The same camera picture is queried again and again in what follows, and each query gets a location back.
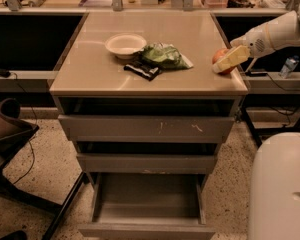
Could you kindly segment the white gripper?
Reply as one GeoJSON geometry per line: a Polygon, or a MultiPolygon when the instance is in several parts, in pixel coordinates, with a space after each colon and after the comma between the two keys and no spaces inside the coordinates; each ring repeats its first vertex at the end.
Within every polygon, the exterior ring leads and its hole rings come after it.
{"type": "Polygon", "coordinates": [[[217,74],[229,74],[249,56],[261,58],[274,52],[265,26],[250,29],[244,35],[233,39],[230,44],[233,48],[219,49],[212,58],[212,69],[217,74]]]}

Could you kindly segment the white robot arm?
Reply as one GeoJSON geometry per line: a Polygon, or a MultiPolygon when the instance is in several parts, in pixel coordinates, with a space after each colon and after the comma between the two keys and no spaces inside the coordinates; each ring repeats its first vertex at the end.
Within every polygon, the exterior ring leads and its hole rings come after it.
{"type": "Polygon", "coordinates": [[[300,47],[300,3],[296,10],[258,25],[220,49],[212,59],[216,74],[228,74],[249,58],[259,59],[286,47],[300,47]]]}

